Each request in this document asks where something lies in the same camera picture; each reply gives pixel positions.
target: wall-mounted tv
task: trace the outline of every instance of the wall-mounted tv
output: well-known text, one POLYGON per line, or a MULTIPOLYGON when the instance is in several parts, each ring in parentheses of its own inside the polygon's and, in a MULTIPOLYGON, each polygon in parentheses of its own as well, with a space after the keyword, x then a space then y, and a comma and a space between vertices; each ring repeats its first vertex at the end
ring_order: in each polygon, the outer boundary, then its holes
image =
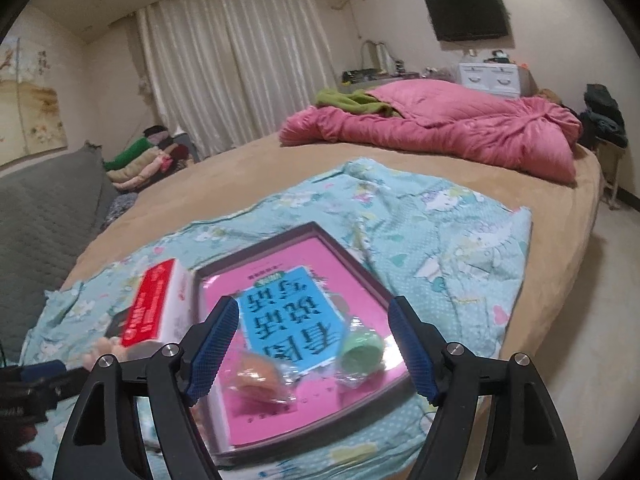
POLYGON ((439 41, 490 40, 509 35, 502 0, 424 0, 439 41))

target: dark clothing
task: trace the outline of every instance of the dark clothing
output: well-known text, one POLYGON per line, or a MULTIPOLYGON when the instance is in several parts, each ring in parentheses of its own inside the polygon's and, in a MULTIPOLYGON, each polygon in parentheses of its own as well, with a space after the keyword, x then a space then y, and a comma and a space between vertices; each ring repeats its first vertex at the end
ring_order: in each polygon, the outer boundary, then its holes
POLYGON ((592 112, 613 119, 620 127, 625 127, 625 120, 622 118, 620 108, 618 108, 618 102, 611 97, 606 86, 599 84, 587 85, 587 91, 584 93, 584 103, 592 112))
POLYGON ((162 124, 156 124, 156 126, 151 126, 147 128, 144 132, 142 132, 142 134, 145 137, 148 137, 149 135, 159 134, 160 132, 166 132, 166 131, 167 131, 166 126, 162 126, 162 124))
POLYGON ((164 150, 166 150, 169 146, 171 146, 173 143, 174 143, 173 138, 171 138, 171 137, 167 137, 166 139, 161 140, 161 141, 158 143, 158 148, 160 148, 161 150, 163 150, 163 151, 164 151, 164 150))
POLYGON ((626 149, 629 144, 618 103, 606 86, 588 84, 584 93, 587 109, 580 114, 583 133, 578 142, 585 148, 593 149, 596 139, 612 142, 626 149))
POLYGON ((138 198, 137 193, 126 193, 124 195, 120 195, 116 197, 116 199, 111 203, 109 208, 109 212, 107 213, 107 218, 104 220, 102 227, 100 228, 100 232, 104 231, 107 227, 113 224, 118 218, 120 218, 124 213, 126 213, 129 209, 133 207, 138 198))

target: folded blanket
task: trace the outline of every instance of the folded blanket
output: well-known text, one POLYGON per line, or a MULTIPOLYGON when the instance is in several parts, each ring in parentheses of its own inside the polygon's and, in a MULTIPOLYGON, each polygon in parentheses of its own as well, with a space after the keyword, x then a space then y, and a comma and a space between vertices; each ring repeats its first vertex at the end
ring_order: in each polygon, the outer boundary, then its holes
POLYGON ((286 121, 281 142, 343 141, 443 153, 563 184, 575 181, 572 147, 582 126, 571 112, 543 98, 503 100, 436 80, 399 81, 368 93, 404 118, 309 107, 286 121))
POLYGON ((156 156, 151 164, 145 166, 137 176, 121 184, 114 183, 113 185, 118 191, 131 191, 132 189, 136 189, 160 171, 160 168, 162 168, 162 165, 166 161, 171 160, 172 158, 170 155, 167 155, 165 152, 161 152, 160 155, 156 156))
POLYGON ((379 114, 384 117, 400 117, 392 106, 375 97, 365 94, 364 90, 356 90, 351 94, 343 94, 335 88, 324 88, 316 96, 316 106, 335 106, 350 114, 379 114))
POLYGON ((153 146, 146 150, 146 152, 142 153, 142 155, 137 156, 121 170, 107 171, 107 176, 112 182, 122 184, 123 182, 137 176, 145 166, 151 164, 156 159, 156 156, 161 153, 162 150, 160 148, 153 146))
POLYGON ((105 160, 102 165, 107 171, 121 170, 152 146, 153 144, 149 142, 148 139, 145 139, 145 137, 140 137, 136 142, 130 145, 116 158, 114 158, 113 160, 105 160))

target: green candy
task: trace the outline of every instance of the green candy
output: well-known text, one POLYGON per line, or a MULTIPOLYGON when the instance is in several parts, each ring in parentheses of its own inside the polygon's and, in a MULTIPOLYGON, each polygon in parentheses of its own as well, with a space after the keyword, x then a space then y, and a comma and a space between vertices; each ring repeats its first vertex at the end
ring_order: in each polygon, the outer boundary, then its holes
POLYGON ((340 367, 346 375, 368 376, 377 371, 385 351, 385 342, 374 330, 357 330, 343 343, 340 367))

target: floor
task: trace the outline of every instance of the floor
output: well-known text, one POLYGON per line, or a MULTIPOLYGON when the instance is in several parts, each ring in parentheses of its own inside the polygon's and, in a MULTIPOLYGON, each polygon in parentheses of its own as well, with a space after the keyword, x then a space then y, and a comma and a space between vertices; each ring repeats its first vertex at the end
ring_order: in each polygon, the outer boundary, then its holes
MULTIPOLYGON (((601 203, 580 273, 534 358, 580 480, 597 480, 640 413, 640 212, 601 203)), ((472 479, 484 428, 461 479, 472 479)))

